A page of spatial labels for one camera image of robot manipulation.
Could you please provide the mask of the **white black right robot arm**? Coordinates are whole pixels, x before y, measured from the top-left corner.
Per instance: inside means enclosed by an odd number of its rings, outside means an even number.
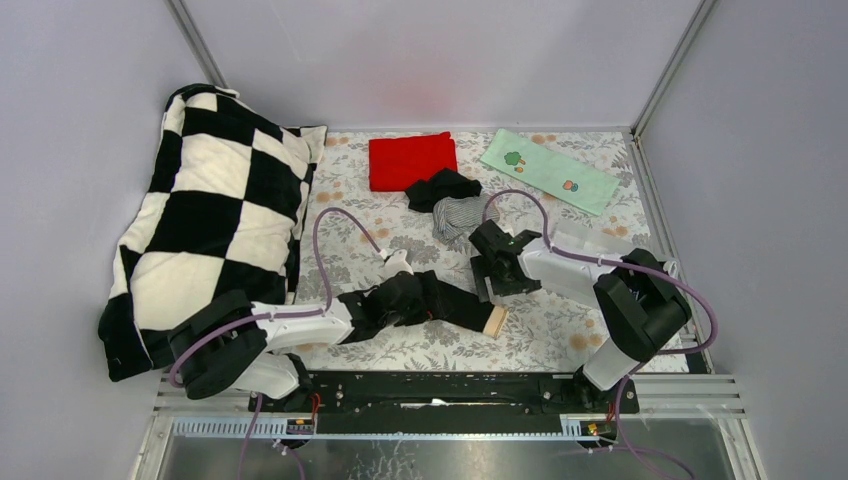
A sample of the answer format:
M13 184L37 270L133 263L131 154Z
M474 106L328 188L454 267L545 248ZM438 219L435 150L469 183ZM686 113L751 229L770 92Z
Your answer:
M538 232L511 235L492 220L469 240L477 251L471 267L480 299L546 290L600 310L609 337L575 374L573 396L583 410L607 405L613 387L652 360L692 317L678 280L644 249L613 259L565 252Z

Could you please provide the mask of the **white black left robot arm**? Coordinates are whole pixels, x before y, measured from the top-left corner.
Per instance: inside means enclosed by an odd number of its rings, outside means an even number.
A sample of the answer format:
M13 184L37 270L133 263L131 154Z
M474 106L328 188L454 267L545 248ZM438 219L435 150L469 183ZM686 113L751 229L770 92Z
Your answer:
M374 338L390 327L431 320L439 284L431 271L400 272L367 290L333 298L325 306L251 302L228 292L172 329L175 358L169 383L191 400L227 389L254 391L296 411L309 401L308 373L293 355L275 351L305 344L340 345Z

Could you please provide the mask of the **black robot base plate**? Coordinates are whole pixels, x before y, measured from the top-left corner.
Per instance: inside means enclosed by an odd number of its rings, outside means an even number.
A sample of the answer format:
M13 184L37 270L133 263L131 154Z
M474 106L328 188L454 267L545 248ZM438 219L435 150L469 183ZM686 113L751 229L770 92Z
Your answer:
M607 415L640 411L634 383L597 392L570 374L538 372L313 371L293 402L262 398L264 412L363 412L378 406L507 406L530 414Z

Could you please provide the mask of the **black underwear beige waistband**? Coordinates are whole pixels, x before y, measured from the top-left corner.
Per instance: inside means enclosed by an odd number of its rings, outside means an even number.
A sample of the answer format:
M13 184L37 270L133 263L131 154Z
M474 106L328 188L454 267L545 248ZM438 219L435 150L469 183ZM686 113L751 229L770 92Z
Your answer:
M417 272L414 276L423 289L424 304L434 320L497 338L506 323L509 311L476 293L462 290L439 280L434 271Z

